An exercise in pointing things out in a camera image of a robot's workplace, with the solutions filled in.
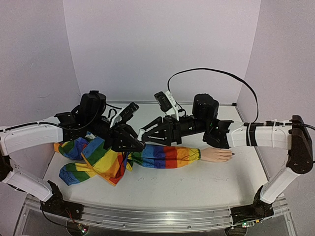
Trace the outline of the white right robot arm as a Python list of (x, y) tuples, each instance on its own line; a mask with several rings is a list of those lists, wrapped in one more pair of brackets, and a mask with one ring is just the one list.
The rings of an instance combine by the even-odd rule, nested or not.
[(271, 204), (300, 175), (313, 168), (310, 125), (300, 116), (285, 121), (238, 122), (219, 120), (219, 103), (208, 94), (194, 97), (192, 114), (179, 116), (180, 107), (171, 92), (155, 94), (165, 117), (158, 117), (139, 130), (138, 140), (170, 146), (181, 144), (182, 137), (203, 133), (203, 142), (221, 149), (269, 147), (288, 151), (284, 167), (263, 185), (258, 198)]

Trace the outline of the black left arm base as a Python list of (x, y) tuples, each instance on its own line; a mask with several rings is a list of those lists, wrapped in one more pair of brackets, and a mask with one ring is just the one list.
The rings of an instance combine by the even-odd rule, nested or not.
[(64, 200), (58, 186), (50, 180), (48, 184), (52, 189), (52, 196), (45, 202), (41, 201), (41, 210), (54, 215), (72, 218), (73, 220), (80, 220), (83, 213), (83, 205)]

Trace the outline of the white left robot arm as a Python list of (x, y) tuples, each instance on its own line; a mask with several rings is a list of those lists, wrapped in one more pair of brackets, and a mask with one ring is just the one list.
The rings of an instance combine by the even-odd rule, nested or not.
[(139, 106), (134, 102), (111, 106), (116, 111), (106, 118), (106, 96), (97, 90), (85, 93), (72, 111), (58, 113), (39, 121), (0, 129), (0, 180), (20, 189), (42, 202), (54, 214), (66, 211), (58, 187), (43, 180), (44, 164), (53, 155), (53, 144), (84, 137), (87, 132), (102, 138), (104, 148), (117, 152), (141, 151), (144, 144), (127, 122)]

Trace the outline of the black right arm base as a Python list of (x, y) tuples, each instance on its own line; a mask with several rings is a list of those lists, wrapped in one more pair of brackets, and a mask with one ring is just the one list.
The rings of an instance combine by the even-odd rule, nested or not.
[(236, 206), (231, 209), (233, 225), (240, 225), (245, 222), (262, 220), (274, 215), (272, 204), (265, 203), (260, 199), (262, 186), (254, 196), (253, 203), (250, 205)]

